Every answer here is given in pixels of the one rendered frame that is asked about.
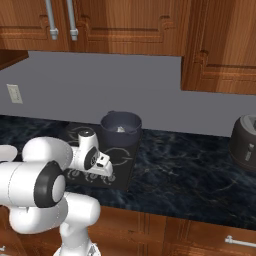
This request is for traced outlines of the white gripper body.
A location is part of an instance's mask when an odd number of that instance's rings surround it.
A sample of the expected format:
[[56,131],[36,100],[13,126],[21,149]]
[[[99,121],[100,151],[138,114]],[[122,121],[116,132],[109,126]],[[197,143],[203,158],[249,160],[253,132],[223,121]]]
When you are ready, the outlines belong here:
[[108,162],[104,166],[101,166],[99,163],[96,163],[92,168],[88,170],[88,172],[96,175],[110,177],[113,173],[113,166],[111,162]]

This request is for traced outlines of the dark grey pot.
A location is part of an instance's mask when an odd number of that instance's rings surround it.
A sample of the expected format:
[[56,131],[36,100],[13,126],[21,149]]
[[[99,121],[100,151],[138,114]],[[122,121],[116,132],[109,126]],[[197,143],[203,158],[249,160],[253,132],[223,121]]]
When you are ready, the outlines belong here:
[[142,133],[142,120],[132,112],[109,111],[100,121],[105,144],[129,147],[136,144]]

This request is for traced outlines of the black hob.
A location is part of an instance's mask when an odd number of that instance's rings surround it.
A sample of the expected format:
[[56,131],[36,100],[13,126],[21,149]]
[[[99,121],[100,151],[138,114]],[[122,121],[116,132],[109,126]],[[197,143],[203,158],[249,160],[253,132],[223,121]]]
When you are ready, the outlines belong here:
[[106,146],[102,139],[100,126],[98,124],[83,123],[70,123],[65,130],[60,133],[59,137],[68,142],[71,146],[78,146],[78,134],[86,127],[92,128],[97,134],[99,149],[102,153],[105,153],[110,157],[110,161],[113,165],[112,175],[114,174],[116,176],[116,180],[111,185],[105,184],[103,182],[105,176],[98,175],[97,179],[93,183],[90,183],[85,180],[85,174],[81,171],[79,171],[78,177],[75,179],[69,179],[68,172],[72,169],[67,169],[64,171],[67,183],[89,187],[127,190],[131,181],[140,141],[129,147]]

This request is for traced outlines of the wooden drawer front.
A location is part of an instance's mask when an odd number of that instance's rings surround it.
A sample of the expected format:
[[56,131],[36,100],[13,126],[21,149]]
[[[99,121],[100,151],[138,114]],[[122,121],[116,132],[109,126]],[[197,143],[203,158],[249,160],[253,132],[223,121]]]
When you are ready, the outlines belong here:
[[88,228],[102,256],[162,256],[166,217],[102,206]]
[[256,256],[256,248],[224,239],[256,243],[256,231],[168,217],[162,256]]

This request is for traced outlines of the wooden base cupboard door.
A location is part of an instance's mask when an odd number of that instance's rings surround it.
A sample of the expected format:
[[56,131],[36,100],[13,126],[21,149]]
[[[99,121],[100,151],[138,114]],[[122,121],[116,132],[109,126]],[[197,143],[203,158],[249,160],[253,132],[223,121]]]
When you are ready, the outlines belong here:
[[9,224],[9,210],[0,206],[0,256],[53,256],[61,245],[59,229],[33,235],[16,233]]

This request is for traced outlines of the dark grey toaster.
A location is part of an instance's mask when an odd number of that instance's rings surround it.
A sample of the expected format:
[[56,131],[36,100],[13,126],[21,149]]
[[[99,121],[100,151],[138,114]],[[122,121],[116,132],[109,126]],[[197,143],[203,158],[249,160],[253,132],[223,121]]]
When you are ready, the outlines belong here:
[[233,161],[241,168],[256,171],[256,114],[239,117],[229,141]]

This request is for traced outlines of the wooden cupboard corner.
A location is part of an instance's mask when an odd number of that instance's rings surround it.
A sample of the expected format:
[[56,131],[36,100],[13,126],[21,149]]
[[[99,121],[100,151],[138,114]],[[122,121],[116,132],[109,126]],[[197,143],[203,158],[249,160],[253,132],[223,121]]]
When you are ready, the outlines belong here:
[[25,50],[0,50],[0,70],[12,66],[28,57],[28,52]]

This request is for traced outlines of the wooden tall cupboard door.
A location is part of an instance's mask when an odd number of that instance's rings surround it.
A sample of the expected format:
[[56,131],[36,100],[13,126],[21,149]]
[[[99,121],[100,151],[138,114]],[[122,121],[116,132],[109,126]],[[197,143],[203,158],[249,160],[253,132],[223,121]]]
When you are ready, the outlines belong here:
[[192,0],[184,91],[256,95],[256,0]]

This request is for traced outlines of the beige wall socket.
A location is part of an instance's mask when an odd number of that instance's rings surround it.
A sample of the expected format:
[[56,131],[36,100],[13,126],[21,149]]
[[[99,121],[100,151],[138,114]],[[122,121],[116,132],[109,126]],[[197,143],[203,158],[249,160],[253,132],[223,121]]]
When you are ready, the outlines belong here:
[[7,89],[10,94],[11,101],[15,104],[22,104],[22,97],[19,91],[19,87],[17,85],[8,84]]

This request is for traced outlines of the wooden wall cupboard door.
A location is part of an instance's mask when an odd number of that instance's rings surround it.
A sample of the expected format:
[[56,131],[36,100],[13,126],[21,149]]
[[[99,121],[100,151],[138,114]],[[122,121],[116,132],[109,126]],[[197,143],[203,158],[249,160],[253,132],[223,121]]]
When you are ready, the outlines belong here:
[[87,53],[182,56],[192,0],[73,0]]
[[68,52],[65,0],[51,0],[58,39],[52,40],[45,0],[0,0],[0,49]]

